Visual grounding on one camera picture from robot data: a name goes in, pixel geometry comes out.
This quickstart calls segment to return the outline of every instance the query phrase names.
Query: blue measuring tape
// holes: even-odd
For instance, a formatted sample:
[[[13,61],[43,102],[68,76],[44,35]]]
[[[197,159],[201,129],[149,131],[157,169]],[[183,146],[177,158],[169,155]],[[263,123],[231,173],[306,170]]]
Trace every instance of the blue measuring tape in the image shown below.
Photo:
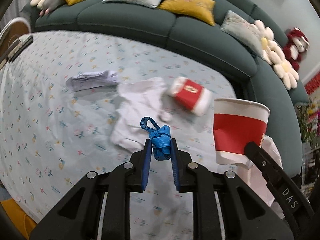
[[[150,121],[155,127],[150,128],[147,122]],[[140,126],[143,130],[149,133],[149,138],[152,143],[153,155],[157,161],[166,161],[171,158],[171,135],[170,127],[164,125],[160,126],[150,117],[144,117],[141,119]]]

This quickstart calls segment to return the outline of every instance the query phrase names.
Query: white wall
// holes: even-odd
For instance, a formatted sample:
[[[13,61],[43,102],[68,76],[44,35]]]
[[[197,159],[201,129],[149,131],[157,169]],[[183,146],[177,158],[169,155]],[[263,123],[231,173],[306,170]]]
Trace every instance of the white wall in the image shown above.
[[[251,0],[284,31],[298,27],[310,42],[310,50],[300,64],[299,75],[307,83],[320,70],[320,18],[309,0]]]

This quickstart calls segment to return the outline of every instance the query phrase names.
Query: green sofa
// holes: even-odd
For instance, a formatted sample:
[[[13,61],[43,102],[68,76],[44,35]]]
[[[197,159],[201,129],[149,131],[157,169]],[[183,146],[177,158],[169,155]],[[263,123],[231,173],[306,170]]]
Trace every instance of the green sofa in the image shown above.
[[[265,104],[271,110],[267,135],[273,138],[283,160],[284,171],[291,177],[300,172],[302,144],[294,104],[308,102],[302,85],[287,91],[272,68],[261,58],[253,57],[220,25],[228,10],[250,23],[262,20],[275,33],[283,47],[285,33],[250,0],[214,0],[214,27],[191,17],[125,3],[101,3],[86,0],[63,5],[51,14],[38,17],[36,8],[26,6],[34,32],[72,30],[104,33],[149,43],[194,59],[213,68],[242,89],[244,99]]]

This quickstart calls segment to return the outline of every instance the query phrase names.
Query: silver bolt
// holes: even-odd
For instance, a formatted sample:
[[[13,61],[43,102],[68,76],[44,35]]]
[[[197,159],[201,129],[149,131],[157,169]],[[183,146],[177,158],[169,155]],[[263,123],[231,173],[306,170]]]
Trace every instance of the silver bolt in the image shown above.
[[[87,174],[88,179],[93,179],[97,174],[94,171],[90,171]]]
[[[133,163],[130,163],[130,162],[125,163],[125,164],[123,164],[123,167],[124,167],[125,169],[131,169],[131,168],[133,167]]]
[[[189,167],[190,169],[196,169],[196,168],[198,168],[198,164],[197,164],[197,163],[189,163],[189,164],[188,164],[188,167]]]
[[[233,179],[236,176],[236,174],[233,171],[227,171],[226,176],[229,179]]]

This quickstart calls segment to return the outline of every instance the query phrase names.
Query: paper cup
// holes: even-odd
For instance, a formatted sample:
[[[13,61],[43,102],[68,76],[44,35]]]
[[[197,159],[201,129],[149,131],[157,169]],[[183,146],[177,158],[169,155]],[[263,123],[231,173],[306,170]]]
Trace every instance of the paper cup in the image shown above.
[[[233,98],[214,100],[213,137],[217,164],[232,164],[250,169],[253,163],[244,147],[255,142],[261,147],[270,110],[265,105]]]
[[[208,109],[212,92],[185,77],[178,77],[170,88],[171,96],[186,109],[202,116]]]

